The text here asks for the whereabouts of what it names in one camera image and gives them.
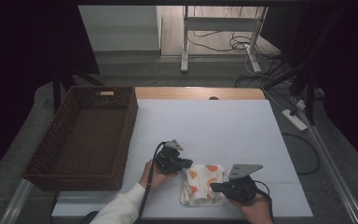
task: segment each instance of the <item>black curtain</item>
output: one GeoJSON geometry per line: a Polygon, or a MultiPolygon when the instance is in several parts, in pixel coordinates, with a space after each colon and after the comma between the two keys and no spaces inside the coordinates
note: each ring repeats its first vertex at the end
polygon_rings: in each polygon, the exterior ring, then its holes
{"type": "Polygon", "coordinates": [[[76,2],[0,0],[0,160],[53,73],[99,74],[76,2]]]}
{"type": "Polygon", "coordinates": [[[358,151],[358,1],[344,7],[315,70],[328,117],[358,151]]]}

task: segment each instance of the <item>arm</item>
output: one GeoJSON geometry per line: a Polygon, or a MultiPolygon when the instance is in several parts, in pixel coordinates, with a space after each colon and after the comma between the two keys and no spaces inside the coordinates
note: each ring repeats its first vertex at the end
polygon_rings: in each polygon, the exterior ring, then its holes
{"type": "MultiPolygon", "coordinates": [[[[146,163],[139,183],[136,183],[127,193],[119,193],[111,203],[109,203],[98,213],[98,215],[92,220],[91,224],[133,223],[139,216],[139,207],[141,206],[141,202],[145,194],[145,188],[151,164],[152,161],[146,163]]],[[[177,173],[169,175],[162,174],[158,171],[157,167],[155,167],[152,180],[152,189],[155,189],[161,185],[165,179],[174,177],[176,175],[177,173]]]]}
{"type": "Polygon", "coordinates": [[[247,204],[230,200],[237,206],[252,224],[272,224],[272,218],[269,215],[269,202],[261,194],[257,193],[255,198],[247,204]]]}

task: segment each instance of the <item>table leg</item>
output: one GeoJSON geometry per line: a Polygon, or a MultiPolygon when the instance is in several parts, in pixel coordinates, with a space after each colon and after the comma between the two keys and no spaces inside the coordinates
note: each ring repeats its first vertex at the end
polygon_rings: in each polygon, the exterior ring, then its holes
{"type": "Polygon", "coordinates": [[[249,61],[251,62],[255,73],[261,73],[260,65],[258,64],[257,58],[255,57],[255,45],[257,42],[257,38],[260,35],[261,27],[263,25],[263,21],[266,16],[266,13],[267,13],[267,8],[263,7],[261,14],[257,18],[255,29],[252,32],[251,43],[246,48],[246,51],[249,55],[249,61]]]}
{"type": "Polygon", "coordinates": [[[185,16],[183,17],[183,49],[182,49],[182,63],[180,71],[187,73],[188,71],[188,43],[187,43],[187,23],[188,23],[188,6],[185,6],[185,16]]]}

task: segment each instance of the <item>white sleeve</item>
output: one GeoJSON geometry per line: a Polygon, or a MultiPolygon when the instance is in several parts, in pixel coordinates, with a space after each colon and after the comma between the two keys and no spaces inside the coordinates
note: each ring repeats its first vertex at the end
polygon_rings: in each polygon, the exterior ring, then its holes
{"type": "Polygon", "coordinates": [[[119,193],[90,224],[131,224],[139,216],[145,189],[136,183],[127,193],[119,193]]]}

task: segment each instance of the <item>dark background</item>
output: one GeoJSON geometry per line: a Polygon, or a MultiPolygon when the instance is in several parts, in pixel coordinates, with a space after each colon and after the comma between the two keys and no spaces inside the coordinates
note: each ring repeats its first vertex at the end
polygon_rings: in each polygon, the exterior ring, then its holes
{"type": "MultiPolygon", "coordinates": [[[[314,48],[332,10],[339,13],[338,20],[311,68],[316,88],[324,91],[328,117],[358,151],[358,1],[310,1],[305,9],[270,7],[261,35],[298,66],[314,48]]],[[[306,75],[300,73],[296,79],[307,82],[306,75]]]]}
{"type": "Polygon", "coordinates": [[[0,160],[54,73],[99,73],[75,1],[1,0],[0,160]]]}

